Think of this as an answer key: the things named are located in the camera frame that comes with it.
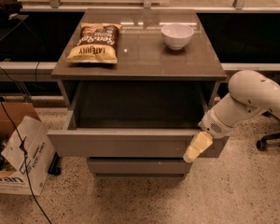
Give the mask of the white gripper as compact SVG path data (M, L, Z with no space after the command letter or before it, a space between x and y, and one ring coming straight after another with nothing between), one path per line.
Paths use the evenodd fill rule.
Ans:
M220 139L228 136L232 130L217 116L215 109L208 110L198 126L203 132L196 133L186 149L183 159L187 163L193 162L200 154L206 151L212 144L213 138Z

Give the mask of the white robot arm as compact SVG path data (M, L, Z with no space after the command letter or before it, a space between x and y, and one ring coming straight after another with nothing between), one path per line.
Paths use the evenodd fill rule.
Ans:
M199 122L202 129L192 138L183 159L193 162L215 139L227 136L240 121L270 112L280 119L280 86L253 70L242 70L229 80L229 93L209 109Z

